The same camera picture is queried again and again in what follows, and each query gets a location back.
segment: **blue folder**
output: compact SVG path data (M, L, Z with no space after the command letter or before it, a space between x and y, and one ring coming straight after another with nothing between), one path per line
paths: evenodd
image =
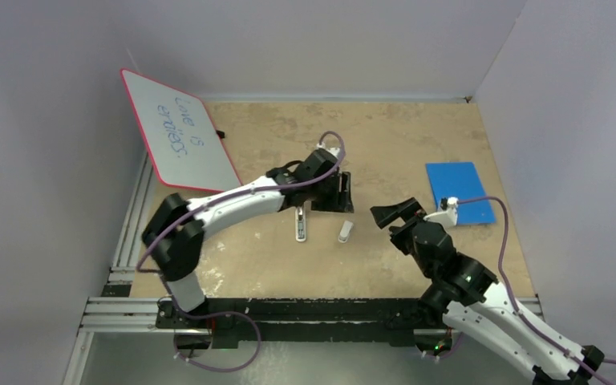
M483 184L480 182L473 162L427 163L426 172L431 181L431 190L437 208L440 207L440 200L443 198L457 197L462 200L485 195ZM458 225L496 222L495 213L489 201L460 205L457 208L457 215Z

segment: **table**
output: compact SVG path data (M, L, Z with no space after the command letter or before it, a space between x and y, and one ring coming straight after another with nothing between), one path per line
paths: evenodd
M244 183L290 160L303 160L325 130L346 142L343 171L352 174L355 213L306 214L307 241L294 240L294 210L255 217L209 239L197 275L210 297L394 298L419 297L429 281L409 256L376 227L369 208L416 197L428 211L435 203L424 165L471 161L485 192L504 191L475 104L463 103L207 103ZM335 141L327 142L337 145ZM160 185L152 211L168 194L210 195ZM458 250L497 272L503 219L449 230ZM344 220L350 240L337 241ZM517 232L511 228L505 270L516 295L534 296ZM131 296L165 294L155 274L137 274Z

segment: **beige tabletop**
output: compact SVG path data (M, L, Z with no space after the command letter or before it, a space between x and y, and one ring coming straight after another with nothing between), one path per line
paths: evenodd
M225 229L202 249L197 275L210 297L391 298L419 297L429 281L409 256L376 227L369 208L415 197L428 212L435 203L425 164L471 161L488 195L505 198L475 104L435 103L207 103L244 183L290 160L303 160L325 130L346 142L343 171L352 174L355 213L308 211L307 240L294 240L294 210L255 217ZM328 144L336 146L334 141ZM170 193L156 188L152 211ZM503 220L450 229L456 248L497 272ZM337 241L344 220L355 227ZM510 229L505 270L516 295L533 288L515 229ZM132 297L164 295L154 274L137 274Z

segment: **white eraser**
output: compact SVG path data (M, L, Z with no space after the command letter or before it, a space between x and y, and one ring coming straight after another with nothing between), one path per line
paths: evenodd
M352 229L353 229L353 222L344 221L343 226L341 227L341 233L338 234L338 241L341 243L346 243L346 241L348 241L348 237L351 236Z

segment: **whiteboard with red border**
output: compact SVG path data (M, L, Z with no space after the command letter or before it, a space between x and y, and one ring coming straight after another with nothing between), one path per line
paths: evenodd
M163 184L213 192L241 186L199 98L125 68L120 73L152 166Z

